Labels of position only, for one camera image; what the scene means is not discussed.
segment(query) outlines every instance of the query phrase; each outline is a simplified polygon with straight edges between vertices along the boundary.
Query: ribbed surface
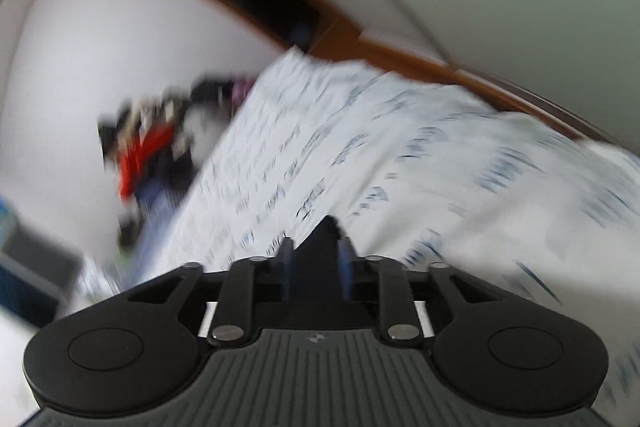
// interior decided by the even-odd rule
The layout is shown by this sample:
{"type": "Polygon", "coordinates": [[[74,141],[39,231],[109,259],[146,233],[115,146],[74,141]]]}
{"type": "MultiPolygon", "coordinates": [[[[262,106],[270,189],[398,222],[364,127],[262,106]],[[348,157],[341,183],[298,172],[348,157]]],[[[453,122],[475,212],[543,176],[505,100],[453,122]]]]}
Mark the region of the ribbed surface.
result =
{"type": "Polygon", "coordinates": [[[28,427],[602,427],[590,410],[518,419],[478,409],[445,388],[417,351],[381,344],[369,330],[264,331],[211,357],[183,394],[121,419],[50,410],[28,427]]]}

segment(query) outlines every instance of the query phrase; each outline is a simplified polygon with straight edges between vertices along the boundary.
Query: wooden bed frame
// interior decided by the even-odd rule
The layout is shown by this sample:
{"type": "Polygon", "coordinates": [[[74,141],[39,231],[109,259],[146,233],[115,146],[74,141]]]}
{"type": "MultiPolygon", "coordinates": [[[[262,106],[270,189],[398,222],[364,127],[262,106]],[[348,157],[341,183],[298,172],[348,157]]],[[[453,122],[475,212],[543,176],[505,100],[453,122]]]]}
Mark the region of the wooden bed frame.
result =
{"type": "MultiPolygon", "coordinates": [[[[283,47],[287,43],[230,0],[217,0],[234,14],[254,24],[283,47]]],[[[458,84],[497,110],[524,112],[571,139],[589,138],[617,143],[593,125],[552,102],[510,82],[481,71],[442,66],[400,49],[361,38],[362,28],[328,0],[305,0],[320,13],[320,23],[309,54],[328,60],[365,59],[386,71],[397,71],[421,82],[458,84]]]]}

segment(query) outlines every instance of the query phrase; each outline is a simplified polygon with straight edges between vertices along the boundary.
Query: white cloth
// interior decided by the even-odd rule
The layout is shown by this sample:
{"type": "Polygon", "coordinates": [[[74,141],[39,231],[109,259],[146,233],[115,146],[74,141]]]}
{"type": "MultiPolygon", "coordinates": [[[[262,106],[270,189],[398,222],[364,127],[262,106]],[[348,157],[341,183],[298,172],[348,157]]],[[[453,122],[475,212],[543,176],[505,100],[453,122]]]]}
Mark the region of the white cloth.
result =
{"type": "Polygon", "coordinates": [[[204,165],[149,276],[296,244],[326,215],[361,255],[446,260],[584,322],[609,349],[595,404],[640,421],[640,160],[467,90],[291,50],[204,165]]]}

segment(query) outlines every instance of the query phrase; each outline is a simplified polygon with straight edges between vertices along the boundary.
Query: bed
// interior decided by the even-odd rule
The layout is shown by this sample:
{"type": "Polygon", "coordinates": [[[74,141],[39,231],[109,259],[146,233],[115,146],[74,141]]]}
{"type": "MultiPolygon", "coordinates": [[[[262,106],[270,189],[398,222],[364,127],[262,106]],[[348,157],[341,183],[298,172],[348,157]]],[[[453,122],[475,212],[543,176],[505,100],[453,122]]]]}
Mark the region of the bed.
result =
{"type": "Polygon", "coordinates": [[[640,160],[460,86],[292,49],[260,76],[142,279],[296,244],[337,217],[360,255],[447,261],[593,328],[596,410],[640,423],[640,160]]]}

